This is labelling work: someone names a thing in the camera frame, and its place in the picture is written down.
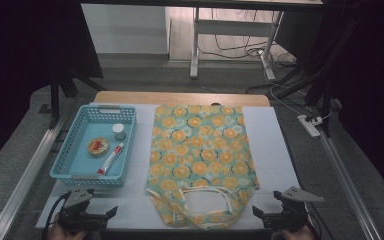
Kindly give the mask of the black metal stand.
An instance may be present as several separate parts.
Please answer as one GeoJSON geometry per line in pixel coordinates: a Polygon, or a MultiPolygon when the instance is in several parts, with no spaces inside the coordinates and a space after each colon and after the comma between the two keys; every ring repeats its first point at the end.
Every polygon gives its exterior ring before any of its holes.
{"type": "Polygon", "coordinates": [[[310,85],[304,101],[322,104],[322,128],[328,131],[334,64],[358,24],[356,17],[335,13],[283,12],[275,40],[296,58],[295,67],[270,90],[283,87],[273,98],[281,99],[310,85]]]}
{"type": "Polygon", "coordinates": [[[60,118],[59,91],[62,91],[67,98],[76,98],[78,94],[74,80],[78,79],[82,83],[97,91],[105,91],[105,88],[94,82],[89,77],[81,74],[74,69],[56,71],[51,77],[51,122],[50,129],[53,129],[60,118]]]}

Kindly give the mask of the white desk frame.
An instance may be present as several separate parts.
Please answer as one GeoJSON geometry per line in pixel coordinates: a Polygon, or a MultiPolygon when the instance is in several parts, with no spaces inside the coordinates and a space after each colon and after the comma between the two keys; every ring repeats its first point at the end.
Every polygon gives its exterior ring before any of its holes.
{"type": "Polygon", "coordinates": [[[198,40],[199,35],[251,36],[265,37],[267,45],[259,51],[264,73],[268,80],[274,80],[275,75],[270,67],[269,54],[282,19],[283,12],[275,11],[271,22],[247,22],[230,20],[207,20],[200,18],[200,8],[194,9],[193,45],[190,65],[190,78],[198,77],[198,40]]]}

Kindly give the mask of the person's left hand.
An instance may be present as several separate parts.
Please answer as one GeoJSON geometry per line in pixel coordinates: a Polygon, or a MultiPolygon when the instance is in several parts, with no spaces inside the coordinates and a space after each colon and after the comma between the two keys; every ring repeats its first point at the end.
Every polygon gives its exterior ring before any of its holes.
{"type": "Polygon", "coordinates": [[[84,240],[87,231],[79,231],[77,233],[70,233],[64,230],[58,222],[55,222],[47,233],[47,240],[84,240]]]}

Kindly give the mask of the blue plastic basket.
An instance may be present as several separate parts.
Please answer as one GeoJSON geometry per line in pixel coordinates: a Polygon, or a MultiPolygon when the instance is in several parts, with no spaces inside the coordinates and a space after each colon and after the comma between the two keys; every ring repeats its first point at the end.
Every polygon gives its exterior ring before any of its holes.
{"type": "Polygon", "coordinates": [[[50,176],[66,185],[122,187],[125,183],[136,131],[136,108],[123,105],[83,105],[65,137],[50,176]],[[116,140],[112,127],[122,123],[126,138],[116,140]],[[109,142],[108,151],[99,157],[88,153],[88,143],[98,137],[109,142]],[[98,175],[112,151],[120,144],[124,149],[105,175],[98,175]]]}

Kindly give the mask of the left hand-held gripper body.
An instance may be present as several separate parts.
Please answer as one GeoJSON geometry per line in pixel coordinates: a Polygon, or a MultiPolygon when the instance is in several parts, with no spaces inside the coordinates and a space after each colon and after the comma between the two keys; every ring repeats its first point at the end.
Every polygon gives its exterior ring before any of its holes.
{"type": "Polygon", "coordinates": [[[94,223],[104,214],[90,214],[87,207],[93,197],[93,189],[77,189],[69,191],[59,211],[57,222],[70,233],[79,231],[95,231],[94,223]]]}

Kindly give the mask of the orange floral tote bag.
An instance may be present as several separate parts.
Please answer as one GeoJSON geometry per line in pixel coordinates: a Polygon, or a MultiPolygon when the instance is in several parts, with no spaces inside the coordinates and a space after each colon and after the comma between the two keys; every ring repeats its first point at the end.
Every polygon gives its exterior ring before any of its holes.
{"type": "Polygon", "coordinates": [[[226,228],[259,187],[240,106],[155,109],[146,191],[165,224],[226,228]]]}

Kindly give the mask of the aluminium rail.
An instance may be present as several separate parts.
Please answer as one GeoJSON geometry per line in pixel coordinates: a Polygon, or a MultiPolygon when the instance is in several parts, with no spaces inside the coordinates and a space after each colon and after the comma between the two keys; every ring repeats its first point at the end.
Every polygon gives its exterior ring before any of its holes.
{"type": "Polygon", "coordinates": [[[36,148],[29,164],[27,165],[23,175],[14,188],[9,200],[0,213],[0,240],[4,240],[9,232],[18,211],[20,210],[25,198],[27,197],[39,171],[41,170],[45,160],[54,144],[61,128],[67,120],[66,114],[60,114],[59,119],[55,122],[51,129],[48,129],[40,144],[36,148]]]}
{"type": "Polygon", "coordinates": [[[366,239],[383,240],[332,139],[321,132],[320,140],[366,239]]]}

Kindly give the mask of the white table mat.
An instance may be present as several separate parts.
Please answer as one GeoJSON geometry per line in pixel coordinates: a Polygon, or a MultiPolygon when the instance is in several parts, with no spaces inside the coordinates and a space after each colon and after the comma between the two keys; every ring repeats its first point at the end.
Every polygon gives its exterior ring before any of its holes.
{"type": "MultiPolygon", "coordinates": [[[[137,128],[127,170],[127,180],[121,188],[97,189],[88,210],[102,214],[117,207],[117,215],[108,221],[110,231],[167,230],[150,194],[145,191],[151,151],[151,126],[155,107],[138,104],[137,128]]],[[[256,167],[260,188],[253,194],[241,216],[228,227],[230,231],[261,229],[262,221],[252,212],[254,206],[267,213],[279,212],[281,203],[273,192],[285,191],[298,184],[282,132],[271,107],[246,107],[246,131],[256,167]]]]}

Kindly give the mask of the round snack packet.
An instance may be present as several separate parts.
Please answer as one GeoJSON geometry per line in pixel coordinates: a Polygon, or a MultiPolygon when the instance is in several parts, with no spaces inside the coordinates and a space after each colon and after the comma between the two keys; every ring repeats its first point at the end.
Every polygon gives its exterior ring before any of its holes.
{"type": "Polygon", "coordinates": [[[94,157],[104,155],[109,149],[109,142],[106,138],[98,137],[92,139],[87,146],[88,153],[94,157]]]}

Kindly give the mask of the small jar white lid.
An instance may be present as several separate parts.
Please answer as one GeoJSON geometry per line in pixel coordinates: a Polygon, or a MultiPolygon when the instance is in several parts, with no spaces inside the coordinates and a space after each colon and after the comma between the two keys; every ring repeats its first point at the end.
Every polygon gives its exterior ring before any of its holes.
{"type": "Polygon", "coordinates": [[[114,132],[116,140],[122,141],[126,138],[125,127],[122,123],[114,124],[112,131],[114,132]]]}

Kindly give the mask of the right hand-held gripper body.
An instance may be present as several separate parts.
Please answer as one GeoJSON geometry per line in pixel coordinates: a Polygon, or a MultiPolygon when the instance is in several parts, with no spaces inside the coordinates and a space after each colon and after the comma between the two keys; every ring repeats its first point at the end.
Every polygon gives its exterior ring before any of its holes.
{"type": "Polygon", "coordinates": [[[306,203],[324,201],[323,197],[294,186],[284,192],[274,191],[273,194],[282,206],[282,211],[275,216],[272,223],[275,230],[298,231],[308,222],[306,203]]]}

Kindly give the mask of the black curtain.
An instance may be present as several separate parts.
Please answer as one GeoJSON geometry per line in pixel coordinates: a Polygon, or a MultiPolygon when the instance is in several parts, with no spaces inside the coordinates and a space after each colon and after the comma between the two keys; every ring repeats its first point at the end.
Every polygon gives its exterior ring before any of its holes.
{"type": "Polygon", "coordinates": [[[384,179],[384,0],[369,6],[333,66],[339,119],[384,179]]]}
{"type": "Polygon", "coordinates": [[[0,0],[0,150],[55,76],[103,76],[82,0],[0,0]]]}

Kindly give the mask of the white power strip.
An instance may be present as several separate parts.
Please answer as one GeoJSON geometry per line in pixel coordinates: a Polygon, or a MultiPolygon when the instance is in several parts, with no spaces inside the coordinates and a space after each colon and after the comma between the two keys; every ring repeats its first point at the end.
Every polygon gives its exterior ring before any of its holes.
{"type": "Polygon", "coordinates": [[[310,122],[306,120],[306,115],[299,115],[297,119],[301,123],[301,125],[304,127],[304,129],[307,131],[309,136],[311,138],[317,138],[320,136],[320,132],[316,129],[316,127],[310,122]]]}

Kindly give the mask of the person's right hand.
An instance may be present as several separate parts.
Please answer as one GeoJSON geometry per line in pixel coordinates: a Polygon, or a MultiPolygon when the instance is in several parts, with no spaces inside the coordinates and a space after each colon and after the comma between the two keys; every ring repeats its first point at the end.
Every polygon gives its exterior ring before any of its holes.
{"type": "Polygon", "coordinates": [[[271,240],[318,240],[318,237],[307,226],[304,226],[296,232],[280,230],[271,240]]]}

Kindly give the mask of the white and red tube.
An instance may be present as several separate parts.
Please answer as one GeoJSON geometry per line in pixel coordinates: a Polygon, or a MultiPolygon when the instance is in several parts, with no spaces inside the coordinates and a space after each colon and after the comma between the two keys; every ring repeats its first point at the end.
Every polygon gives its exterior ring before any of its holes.
{"type": "Polygon", "coordinates": [[[98,169],[97,174],[98,175],[105,175],[107,171],[110,169],[110,167],[113,165],[117,157],[121,154],[121,152],[124,149],[124,144],[120,143],[109,155],[109,157],[105,160],[103,165],[98,169]]]}

